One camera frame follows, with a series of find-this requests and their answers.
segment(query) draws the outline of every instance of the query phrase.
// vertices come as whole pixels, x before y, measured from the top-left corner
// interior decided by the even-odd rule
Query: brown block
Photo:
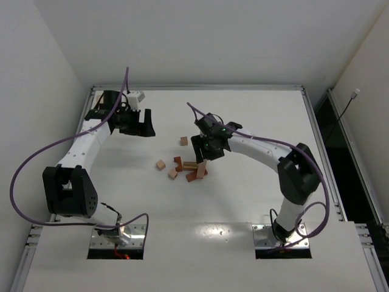
[[[178,175],[178,172],[175,170],[175,169],[171,169],[170,171],[169,171],[169,173],[168,173],[168,176],[171,178],[171,179],[176,179],[176,177],[177,177],[177,175]]]
[[[162,169],[164,169],[166,167],[165,163],[162,160],[158,161],[156,163],[156,165],[157,165],[159,170],[162,170]]]
[[[207,161],[204,161],[202,163],[199,163],[199,166],[197,168],[197,174],[196,178],[203,179],[205,175],[205,166],[207,165]]]
[[[183,170],[185,170],[186,172],[191,172],[191,171],[193,171],[193,170],[197,170],[198,165],[197,165],[197,163],[195,163],[195,162],[184,161],[184,164],[182,165],[182,168],[183,168]]]
[[[176,167],[176,171],[177,171],[177,172],[181,172],[181,171],[182,171],[181,157],[180,157],[180,156],[174,157],[174,162],[175,162],[176,164],[178,164],[178,166]]]
[[[188,137],[181,137],[180,143],[181,143],[181,146],[188,146]]]
[[[196,179],[197,179],[196,176],[197,176],[197,172],[188,173],[188,174],[186,175],[188,183],[190,183],[191,181],[196,180]]]

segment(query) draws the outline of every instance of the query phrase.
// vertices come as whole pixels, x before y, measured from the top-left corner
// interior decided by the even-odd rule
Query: metal plate
[[[127,245],[118,246],[117,249],[141,249],[145,239],[146,226],[144,224],[129,224],[127,227],[131,231],[130,234],[127,234],[130,240]],[[103,236],[99,236],[97,230],[93,229],[89,249],[114,249],[114,247],[112,242]]]
[[[253,236],[255,249],[270,249],[280,246],[280,242],[271,239],[269,234],[272,234],[271,224],[253,224]],[[300,225],[299,231],[301,234],[306,235],[306,228],[304,224]],[[301,237],[294,232],[285,245],[300,240]],[[291,249],[309,249],[308,239],[302,240],[300,243],[291,246]]]

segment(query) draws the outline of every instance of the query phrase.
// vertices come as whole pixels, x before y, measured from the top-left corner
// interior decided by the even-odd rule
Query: white wall
[[[80,80],[335,85],[387,0],[35,0]]]
[[[342,111],[355,88],[361,90],[342,118],[367,168],[371,188],[389,219],[389,6],[362,43],[334,89]]]
[[[85,97],[33,1],[1,1],[0,291],[11,286],[29,230],[9,201],[13,172],[33,151],[76,130]],[[64,151],[41,155],[17,180],[16,201],[33,218],[48,216],[41,174]]]

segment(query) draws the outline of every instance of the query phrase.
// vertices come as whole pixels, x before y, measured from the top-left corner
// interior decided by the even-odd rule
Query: wall
[[[343,121],[372,181],[386,220],[389,219],[389,6],[362,43],[334,89],[341,111],[355,88],[361,90]]]
[[[387,0],[35,0],[80,80],[293,83],[315,103]]]
[[[11,177],[33,151],[76,130],[86,92],[32,1],[1,1],[0,40],[0,291],[9,291],[30,226],[11,207]],[[33,160],[16,182],[33,218],[48,218],[41,174],[65,151]]]

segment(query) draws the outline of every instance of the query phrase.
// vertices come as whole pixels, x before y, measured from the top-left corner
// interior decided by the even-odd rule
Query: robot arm
[[[83,121],[81,131],[98,125],[112,110],[119,92],[104,91],[104,101],[98,102]],[[77,217],[87,223],[115,226],[121,215],[108,205],[99,202],[89,177],[91,167],[104,141],[114,129],[132,136],[155,136],[151,110],[145,110],[144,123],[139,122],[138,102],[142,92],[130,92],[126,102],[118,106],[112,117],[93,132],[76,138],[71,149],[55,167],[43,171],[43,184],[49,212],[65,217]]]
[[[203,117],[195,122],[201,134],[191,138],[197,162],[223,157],[224,150],[228,150],[253,158],[278,173],[284,200],[274,222],[274,236],[286,242],[294,232],[296,219],[319,185],[317,174],[299,152],[283,145],[239,136],[213,122],[216,119],[212,114],[207,116],[211,119]],[[237,123],[229,122],[227,126],[253,136]],[[308,146],[300,143],[297,147],[314,160]]]

